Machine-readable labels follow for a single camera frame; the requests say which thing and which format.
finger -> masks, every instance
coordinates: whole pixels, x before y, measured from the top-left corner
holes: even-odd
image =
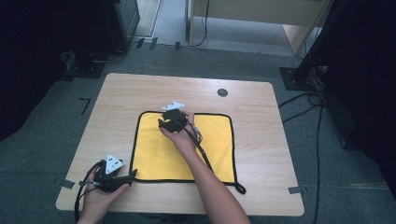
[[[111,193],[111,197],[113,200],[116,200],[117,198],[119,198],[123,193],[125,193],[125,191],[127,191],[131,186],[129,186],[129,184],[124,184],[122,186],[120,186],[116,191]]]
[[[187,116],[187,120],[189,121],[189,123],[191,123],[191,124],[194,123],[194,117],[195,117],[194,113],[184,111],[184,110],[182,110],[181,113],[183,113],[185,116]]]
[[[89,180],[89,181],[93,181],[93,179],[95,178],[95,174],[96,174],[96,172],[99,170],[99,166],[96,166],[92,171],[91,171],[91,173],[90,173],[90,175],[88,176],[88,179],[87,180]]]
[[[161,133],[163,133],[163,135],[167,138],[171,137],[171,133],[168,132],[168,130],[166,130],[165,128],[160,128]]]

cable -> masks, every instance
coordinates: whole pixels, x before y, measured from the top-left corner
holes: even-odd
[[[88,176],[90,176],[90,174],[92,173],[92,171],[93,171],[96,167],[101,166],[103,162],[105,162],[105,161],[104,161],[104,160],[101,160],[101,161],[97,162],[97,163],[90,169],[90,171],[88,171],[88,173],[85,175],[84,179],[82,180],[82,183],[86,182],[87,179],[88,179]],[[77,223],[78,220],[79,220],[79,213],[78,213],[78,209],[79,209],[79,200],[81,199],[81,197],[82,197],[84,194],[90,192],[90,190],[88,190],[87,192],[84,192],[84,193],[81,195],[82,188],[84,188],[84,185],[83,185],[83,184],[80,184],[80,187],[79,187],[79,190],[78,190],[78,194],[77,194],[77,198],[76,198],[76,202],[75,202],[75,221],[76,221],[76,223]]]
[[[315,214],[313,223],[316,224],[318,221],[318,209],[319,209],[319,196],[320,196],[320,158],[319,158],[319,131],[320,131],[320,122],[323,112],[323,106],[320,107],[319,119],[318,119],[318,128],[317,128],[317,200],[315,204]]]
[[[312,108],[315,108],[317,106],[320,106],[320,112],[319,112],[319,118],[318,118],[318,127],[317,127],[317,141],[316,141],[316,154],[317,154],[317,198],[316,198],[316,204],[315,204],[315,214],[314,214],[314,219],[313,219],[313,224],[316,224],[318,221],[318,208],[319,208],[319,196],[320,196],[320,158],[319,158],[319,132],[320,132],[320,123],[321,123],[321,119],[322,119],[322,114],[323,114],[323,107],[325,106],[325,100],[323,98],[321,98],[320,96],[315,94],[315,91],[312,92],[306,92],[297,96],[292,97],[291,99],[289,99],[288,101],[280,104],[278,107],[281,107],[291,101],[294,101],[295,99],[298,99],[304,95],[308,95],[308,103],[311,104],[312,106],[310,108],[308,108],[307,110],[300,112],[288,119],[285,119],[282,121],[282,123],[286,123],[291,119],[294,119],[296,117],[299,117],[301,115],[306,114],[309,110],[311,110]],[[318,97],[319,98],[319,102],[315,103],[312,100],[312,96]]]
[[[309,94],[313,94],[313,93],[315,93],[315,92],[317,92],[317,91],[305,92],[305,93],[303,93],[303,94],[294,96],[294,97],[292,97],[291,99],[289,99],[289,100],[283,102],[282,104],[280,104],[277,108],[280,108],[280,107],[282,107],[282,106],[284,106],[284,105],[290,103],[291,101],[294,101],[294,100],[296,100],[296,99],[298,99],[298,98],[300,98],[300,97],[302,97],[302,96],[309,95]]]
[[[124,52],[119,52],[119,53],[121,53],[121,55],[118,58],[116,58],[116,59],[108,60],[108,61],[92,60],[92,62],[93,63],[114,63],[114,62],[118,61],[120,58],[122,58],[122,56],[124,54]]]
[[[144,44],[144,45],[151,45],[151,43],[146,43],[146,42],[143,42],[143,44]],[[157,43],[156,45],[158,45],[158,46],[165,46],[165,47],[172,47],[172,48],[175,47],[175,45],[172,45],[172,44],[159,44],[159,43]],[[181,45],[180,45],[180,48],[187,48],[187,49],[190,48],[190,49],[193,49],[193,48],[195,48],[195,46],[189,46],[189,45],[181,46]]]
[[[204,29],[205,29],[204,37],[202,38],[202,40],[201,40],[201,42],[199,44],[197,44],[197,45],[189,45],[189,47],[192,47],[192,48],[200,47],[207,41],[207,15],[208,15],[208,12],[209,12],[209,2],[210,2],[210,0],[207,0],[206,14],[205,14],[205,25],[204,25],[203,19],[201,19],[201,22],[202,22],[202,24],[204,26]]]
[[[310,111],[311,109],[313,109],[313,108],[315,108],[315,107],[317,107],[317,105],[312,105],[312,106],[309,107],[307,110],[302,111],[302,112],[300,112],[300,113],[298,113],[298,114],[296,114],[296,115],[293,115],[293,116],[291,116],[291,117],[288,118],[288,119],[282,120],[282,124],[285,124],[286,122],[290,121],[291,119],[295,119],[295,118],[297,118],[297,117],[300,117],[300,116],[302,116],[302,115],[305,115],[306,113],[308,113],[308,111]]]

skin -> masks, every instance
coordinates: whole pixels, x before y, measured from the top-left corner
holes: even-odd
[[[189,123],[194,124],[194,114],[182,112],[188,117]],[[187,125],[186,129],[193,133],[191,125]],[[210,222],[215,224],[250,223],[241,204],[198,156],[196,145],[187,133],[184,130],[178,133],[169,133],[164,128],[160,128],[160,131],[173,142],[177,151],[189,165]],[[90,174],[89,181],[93,181],[95,172]],[[87,185],[85,190],[93,188],[93,185]],[[110,205],[128,188],[129,185],[125,184],[112,193],[104,193],[99,189],[87,193],[84,196],[84,207],[78,223],[98,222],[105,216]]]
[[[194,114],[182,112],[188,117],[189,123],[194,124]],[[186,129],[193,133],[191,125],[187,125]],[[198,156],[196,146],[187,133],[184,130],[169,133],[164,128],[160,131],[173,142],[189,165],[210,222],[250,223],[241,204]]]

yellow cloth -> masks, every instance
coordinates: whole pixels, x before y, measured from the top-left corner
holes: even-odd
[[[144,112],[138,121],[131,172],[137,169],[135,180],[146,182],[192,182],[191,171],[158,127],[161,112]],[[201,147],[223,183],[233,185],[236,171],[233,159],[233,126],[231,119],[219,114],[195,114],[195,126],[203,136]]]

metal stand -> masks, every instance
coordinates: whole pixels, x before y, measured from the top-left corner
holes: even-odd
[[[298,80],[295,76],[297,68],[279,68],[280,75],[283,78],[283,83],[288,91],[315,91],[311,76],[305,77],[303,80]]]
[[[73,77],[99,78],[105,69],[105,63],[85,62],[74,63],[70,66],[64,75],[65,80],[73,79]]]

